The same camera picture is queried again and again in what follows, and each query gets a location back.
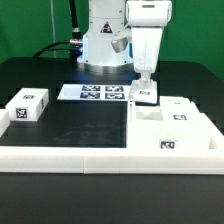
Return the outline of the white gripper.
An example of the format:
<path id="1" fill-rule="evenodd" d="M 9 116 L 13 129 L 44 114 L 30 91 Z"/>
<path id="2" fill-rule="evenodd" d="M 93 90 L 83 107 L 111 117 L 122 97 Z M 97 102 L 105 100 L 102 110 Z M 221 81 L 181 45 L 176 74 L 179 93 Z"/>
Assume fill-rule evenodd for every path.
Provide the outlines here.
<path id="1" fill-rule="evenodd" d="M 156 70 L 162 34 L 162 27 L 132 28 L 133 65 L 135 72 L 141 74 L 143 88 L 152 86 L 150 78 Z"/>

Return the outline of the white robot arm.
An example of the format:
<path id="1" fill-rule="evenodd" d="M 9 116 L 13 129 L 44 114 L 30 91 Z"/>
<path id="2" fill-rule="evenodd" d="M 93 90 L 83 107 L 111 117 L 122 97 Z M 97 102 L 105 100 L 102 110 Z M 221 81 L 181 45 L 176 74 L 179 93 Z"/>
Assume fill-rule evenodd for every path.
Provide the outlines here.
<path id="1" fill-rule="evenodd" d="M 140 82 L 149 85 L 155 72 L 171 0 L 88 0 L 89 27 L 78 64 L 113 72 L 131 64 Z"/>

